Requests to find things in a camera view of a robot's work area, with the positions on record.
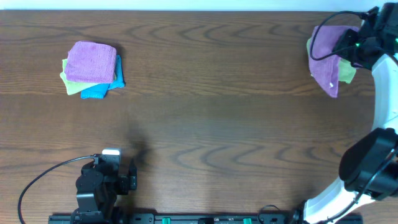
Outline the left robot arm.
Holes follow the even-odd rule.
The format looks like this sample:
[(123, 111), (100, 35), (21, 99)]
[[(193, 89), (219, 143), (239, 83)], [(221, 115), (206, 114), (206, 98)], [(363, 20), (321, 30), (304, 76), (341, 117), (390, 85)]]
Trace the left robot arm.
[(120, 156), (95, 154), (81, 168), (76, 180), (76, 199), (82, 223), (109, 223), (113, 219), (117, 196), (137, 189), (137, 167), (130, 160), (128, 173), (119, 174)]

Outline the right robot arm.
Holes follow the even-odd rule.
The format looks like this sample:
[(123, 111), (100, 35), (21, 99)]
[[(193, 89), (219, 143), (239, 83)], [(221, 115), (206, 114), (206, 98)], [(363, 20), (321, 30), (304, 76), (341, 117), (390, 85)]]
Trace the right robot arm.
[(291, 223), (359, 223), (351, 212), (397, 196), (397, 3), (356, 12), (359, 30), (333, 32), (322, 22), (309, 46), (309, 61), (343, 58), (370, 70), (375, 85), (371, 132), (341, 158), (336, 180), (294, 211)]

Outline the purple cloth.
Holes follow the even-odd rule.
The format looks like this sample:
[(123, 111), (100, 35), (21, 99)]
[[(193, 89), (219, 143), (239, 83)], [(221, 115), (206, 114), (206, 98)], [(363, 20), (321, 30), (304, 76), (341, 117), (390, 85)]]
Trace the purple cloth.
[[(327, 95), (336, 98), (338, 96), (339, 82), (350, 84), (356, 74), (356, 68), (352, 67), (349, 61), (337, 55), (332, 55), (319, 61), (311, 58), (310, 46), (317, 28), (317, 26), (314, 28), (311, 38), (307, 40), (310, 75)], [(359, 28), (355, 26), (323, 26), (315, 38), (312, 50), (313, 56), (320, 58), (332, 53), (338, 39), (348, 29), (359, 31)]]

